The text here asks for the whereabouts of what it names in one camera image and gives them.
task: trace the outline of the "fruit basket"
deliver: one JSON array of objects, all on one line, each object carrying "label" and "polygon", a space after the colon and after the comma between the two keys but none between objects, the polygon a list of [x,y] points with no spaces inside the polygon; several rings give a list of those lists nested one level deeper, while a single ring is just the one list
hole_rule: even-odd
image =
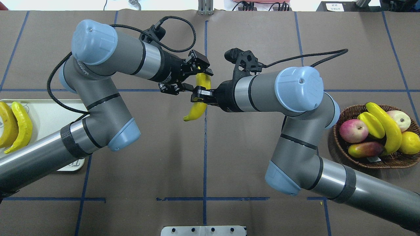
[{"label": "fruit basket", "polygon": [[[391,111],[391,110],[401,110],[399,108],[388,106],[388,105],[379,105],[384,111]],[[385,155],[379,157],[381,161],[378,162],[369,162],[366,158],[352,158],[348,154],[348,148],[351,143],[344,141],[344,139],[339,134],[340,126],[343,122],[356,119],[357,116],[363,112],[367,111],[365,105],[353,105],[341,111],[340,118],[337,123],[333,126],[333,142],[335,143],[336,147],[338,147],[339,152],[342,154],[344,158],[348,161],[352,162],[353,164],[368,168],[368,169],[398,169],[398,168],[407,168],[417,164],[420,160],[420,153],[416,154],[403,154],[400,151],[396,151],[392,154]],[[420,134],[420,127],[416,123],[413,118],[411,118],[411,125],[407,129],[407,131],[411,131],[416,133],[417,135]],[[379,142],[385,143],[385,138],[379,140]]]}]

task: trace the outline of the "white bracket with holes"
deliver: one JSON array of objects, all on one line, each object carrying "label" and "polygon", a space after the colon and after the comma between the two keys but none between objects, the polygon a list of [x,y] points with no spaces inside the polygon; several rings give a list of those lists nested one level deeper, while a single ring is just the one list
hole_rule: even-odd
[{"label": "white bracket with holes", "polygon": [[245,226],[166,226],[160,236],[247,236]]}]

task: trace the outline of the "light blue plastic cap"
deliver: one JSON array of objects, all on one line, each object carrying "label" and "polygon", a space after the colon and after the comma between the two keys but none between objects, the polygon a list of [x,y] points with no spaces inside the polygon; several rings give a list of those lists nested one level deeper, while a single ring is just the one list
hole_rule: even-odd
[{"label": "light blue plastic cap", "polygon": [[109,25],[83,20],[73,33],[71,52],[87,65],[99,65],[108,60],[117,48],[118,36]]},{"label": "light blue plastic cap", "polygon": [[134,118],[131,118],[127,124],[111,139],[108,148],[111,151],[118,151],[132,144],[140,137],[140,130],[137,127]]},{"label": "light blue plastic cap", "polygon": [[272,161],[268,165],[267,173],[265,174],[265,181],[273,189],[284,194],[296,196],[300,187],[291,178],[289,178],[279,167]]},{"label": "light blue plastic cap", "polygon": [[334,117],[333,117],[333,120],[331,121],[331,123],[327,127],[325,127],[325,129],[329,129],[329,128],[333,127],[337,123],[337,121],[339,120],[339,118],[340,118],[340,107],[339,107],[338,103],[333,99],[333,97],[331,97],[331,95],[329,95],[328,93],[325,93],[325,94],[328,95],[334,103]]},{"label": "light blue plastic cap", "polygon": [[274,90],[286,109],[305,112],[317,108],[321,103],[324,83],[313,67],[289,67],[277,75]]},{"label": "light blue plastic cap", "polygon": [[58,73],[58,77],[60,78],[60,83],[61,83],[61,85],[67,90],[67,91],[69,91],[69,92],[72,92],[72,93],[75,93],[75,94],[77,94],[77,92],[76,91],[74,91],[68,84],[67,84],[67,82],[66,82],[66,79],[64,78],[64,66],[65,66],[66,64],[64,63],[64,65],[62,65],[61,67],[60,67],[60,72]]}]

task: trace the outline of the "sticker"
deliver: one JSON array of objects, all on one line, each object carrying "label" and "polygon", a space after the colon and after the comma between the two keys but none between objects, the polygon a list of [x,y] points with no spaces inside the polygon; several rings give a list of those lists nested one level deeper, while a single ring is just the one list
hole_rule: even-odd
[{"label": "sticker", "polygon": [[379,159],[379,157],[367,157],[366,158],[369,162],[378,162],[378,161],[382,161],[381,159]]},{"label": "sticker", "polygon": [[344,11],[343,4],[341,3],[326,3],[325,6],[329,11]]}]

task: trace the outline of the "banana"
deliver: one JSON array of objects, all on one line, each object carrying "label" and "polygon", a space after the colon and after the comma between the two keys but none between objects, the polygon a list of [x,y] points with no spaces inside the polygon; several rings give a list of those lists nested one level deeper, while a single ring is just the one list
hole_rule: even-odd
[{"label": "banana", "polygon": [[402,142],[401,130],[397,123],[377,104],[368,102],[365,106],[369,113],[381,122],[383,129],[385,130],[385,151],[381,154],[381,156],[396,152]]},{"label": "banana", "polygon": [[[210,89],[211,87],[210,76],[204,73],[199,73],[195,76],[195,79],[197,81],[197,86],[203,86],[206,89]],[[189,114],[187,116],[184,116],[184,121],[193,121],[200,118],[200,116],[206,111],[206,108],[207,108],[207,104],[202,103],[202,102],[195,102],[192,105],[191,110],[189,111]]]},{"label": "banana", "polygon": [[0,116],[3,120],[3,134],[0,137],[0,148],[10,147],[16,140],[19,129],[12,109],[5,102],[0,102]]},{"label": "banana", "polygon": [[9,154],[28,145],[32,137],[32,121],[22,104],[13,102],[12,111],[18,121],[19,134],[12,146],[4,151],[5,154]]},{"label": "banana", "polygon": [[366,124],[372,138],[381,139],[385,136],[385,130],[383,129],[381,122],[369,112],[363,112],[357,119]]}]

